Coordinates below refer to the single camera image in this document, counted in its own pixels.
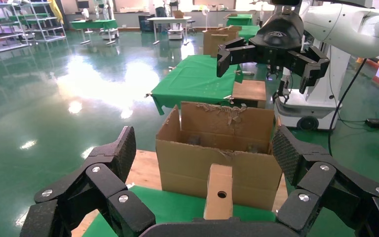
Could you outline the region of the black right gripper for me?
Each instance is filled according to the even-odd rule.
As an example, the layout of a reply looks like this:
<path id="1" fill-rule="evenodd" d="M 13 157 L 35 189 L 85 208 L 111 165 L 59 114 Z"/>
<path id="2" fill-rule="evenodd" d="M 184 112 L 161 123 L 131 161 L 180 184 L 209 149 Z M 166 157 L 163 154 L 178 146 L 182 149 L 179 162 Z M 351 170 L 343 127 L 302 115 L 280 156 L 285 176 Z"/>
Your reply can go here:
<path id="1" fill-rule="evenodd" d="M 286 66 L 301 76 L 299 92 L 304 94 L 307 87 L 325 76 L 330 59 L 316 46 L 301 51 L 303 32 L 297 13 L 272 15 L 249 44 L 244 38 L 236 38 L 218 45 L 216 76 L 221 78 L 231 65 L 247 62 Z"/>

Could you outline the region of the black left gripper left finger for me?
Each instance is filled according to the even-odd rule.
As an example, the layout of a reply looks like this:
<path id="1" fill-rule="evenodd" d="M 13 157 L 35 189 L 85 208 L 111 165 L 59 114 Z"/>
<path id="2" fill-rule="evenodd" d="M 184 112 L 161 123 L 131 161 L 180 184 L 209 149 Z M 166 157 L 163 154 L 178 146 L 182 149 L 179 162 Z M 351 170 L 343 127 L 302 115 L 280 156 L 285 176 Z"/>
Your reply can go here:
<path id="1" fill-rule="evenodd" d="M 69 237 L 93 210 L 117 236 L 140 236 L 156 220 L 126 185 L 135 155 L 134 128 L 125 126 L 114 142 L 95 147 L 78 169 L 35 194 L 20 236 Z"/>

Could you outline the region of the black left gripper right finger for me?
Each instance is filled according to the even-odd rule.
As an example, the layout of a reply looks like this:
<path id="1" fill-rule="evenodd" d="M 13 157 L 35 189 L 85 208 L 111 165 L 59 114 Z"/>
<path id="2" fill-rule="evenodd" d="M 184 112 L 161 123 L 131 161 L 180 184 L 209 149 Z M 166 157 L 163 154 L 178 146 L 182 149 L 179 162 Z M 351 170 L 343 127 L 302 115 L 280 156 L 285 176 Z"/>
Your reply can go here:
<path id="1" fill-rule="evenodd" d="M 326 208 L 357 237 L 379 237 L 378 182 L 342 166 L 322 146 L 298 140 L 284 125 L 275 129 L 272 151 L 294 187 L 277 213 L 277 223 L 304 237 Z"/>

